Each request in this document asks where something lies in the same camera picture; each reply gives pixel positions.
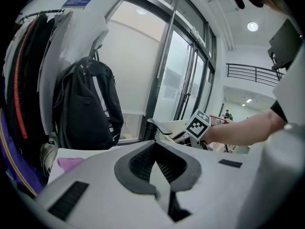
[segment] black backpack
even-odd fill
[[[60,147],[104,150],[118,143],[123,115],[107,65],[91,57],[79,60],[59,77],[54,100]]]

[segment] person's arm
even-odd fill
[[[265,141],[269,135],[281,130],[286,122],[275,112],[252,116],[238,123],[213,126],[203,136],[207,144],[218,142],[229,145],[248,146]]]

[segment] ceiling light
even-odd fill
[[[137,9],[138,14],[145,15],[147,12],[144,9]]]
[[[257,31],[258,25],[255,22],[250,22],[247,25],[249,31]]]

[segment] pink cloth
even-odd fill
[[[57,164],[64,172],[67,172],[78,166],[82,161],[84,161],[83,158],[58,158]]]

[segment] balcony railing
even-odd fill
[[[227,66],[227,77],[249,80],[273,87],[276,86],[284,76],[283,73],[278,71],[246,64],[227,63]]]

